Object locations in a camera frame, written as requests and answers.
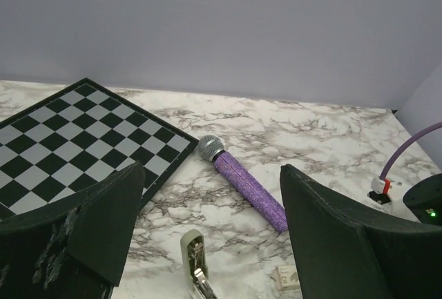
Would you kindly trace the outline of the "black grey chessboard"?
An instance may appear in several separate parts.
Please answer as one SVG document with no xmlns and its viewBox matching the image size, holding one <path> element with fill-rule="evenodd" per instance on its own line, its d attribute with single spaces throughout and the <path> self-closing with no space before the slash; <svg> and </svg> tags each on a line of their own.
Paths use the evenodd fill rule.
<svg viewBox="0 0 442 299">
<path fill-rule="evenodd" d="M 90 79 L 1 123 L 1 217 L 56 202 L 139 162 L 147 204 L 196 138 Z"/>
</svg>

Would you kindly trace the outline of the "small staple box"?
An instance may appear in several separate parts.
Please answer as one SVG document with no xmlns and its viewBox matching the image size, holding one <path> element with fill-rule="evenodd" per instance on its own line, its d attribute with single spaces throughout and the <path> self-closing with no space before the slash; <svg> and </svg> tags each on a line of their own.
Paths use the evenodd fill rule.
<svg viewBox="0 0 442 299">
<path fill-rule="evenodd" d="M 291 291 L 300 289 L 298 272 L 294 265 L 282 265 L 274 269 L 276 286 L 279 291 Z"/>
</svg>

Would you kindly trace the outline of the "grey green stapler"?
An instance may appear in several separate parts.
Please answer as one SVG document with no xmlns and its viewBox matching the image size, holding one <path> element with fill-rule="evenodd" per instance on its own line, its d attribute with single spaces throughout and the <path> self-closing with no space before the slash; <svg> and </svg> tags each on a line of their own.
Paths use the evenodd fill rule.
<svg viewBox="0 0 442 299">
<path fill-rule="evenodd" d="M 209 282 L 204 236 L 197 230 L 186 232 L 180 239 L 184 279 L 197 298 L 218 298 Z"/>
</svg>

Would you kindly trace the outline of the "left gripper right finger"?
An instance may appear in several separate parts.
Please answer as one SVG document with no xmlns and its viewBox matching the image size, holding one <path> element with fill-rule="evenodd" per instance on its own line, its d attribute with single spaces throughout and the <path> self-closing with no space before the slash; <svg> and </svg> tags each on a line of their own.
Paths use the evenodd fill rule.
<svg viewBox="0 0 442 299">
<path fill-rule="evenodd" d="M 304 298 L 440 298 L 441 226 L 390 215 L 280 170 Z"/>
</svg>

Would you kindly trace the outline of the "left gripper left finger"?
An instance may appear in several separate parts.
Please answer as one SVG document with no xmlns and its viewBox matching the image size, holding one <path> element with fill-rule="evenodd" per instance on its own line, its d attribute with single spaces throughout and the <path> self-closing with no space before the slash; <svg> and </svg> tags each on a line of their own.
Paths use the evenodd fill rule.
<svg viewBox="0 0 442 299">
<path fill-rule="evenodd" d="M 144 168 L 1 221 L 2 298 L 110 298 L 139 213 Z"/>
</svg>

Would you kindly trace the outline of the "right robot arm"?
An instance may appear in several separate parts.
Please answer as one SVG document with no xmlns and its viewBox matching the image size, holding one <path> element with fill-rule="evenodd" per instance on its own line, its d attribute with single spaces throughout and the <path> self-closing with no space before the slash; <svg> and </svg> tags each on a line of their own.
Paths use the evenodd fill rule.
<svg viewBox="0 0 442 299">
<path fill-rule="evenodd" d="M 439 173 L 415 184 L 403 196 L 403 203 L 421 223 L 441 226 L 441 189 Z"/>
</svg>

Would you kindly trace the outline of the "purple glitter microphone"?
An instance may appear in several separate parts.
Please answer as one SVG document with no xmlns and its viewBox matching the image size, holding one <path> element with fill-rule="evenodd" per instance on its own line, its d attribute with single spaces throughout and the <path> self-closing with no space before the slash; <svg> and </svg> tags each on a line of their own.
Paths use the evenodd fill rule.
<svg viewBox="0 0 442 299">
<path fill-rule="evenodd" d="M 246 199 L 277 232 L 288 230 L 283 206 L 265 189 L 257 179 L 226 151 L 221 139 L 205 135 L 198 142 L 201 156 L 213 163 L 216 170 Z"/>
</svg>

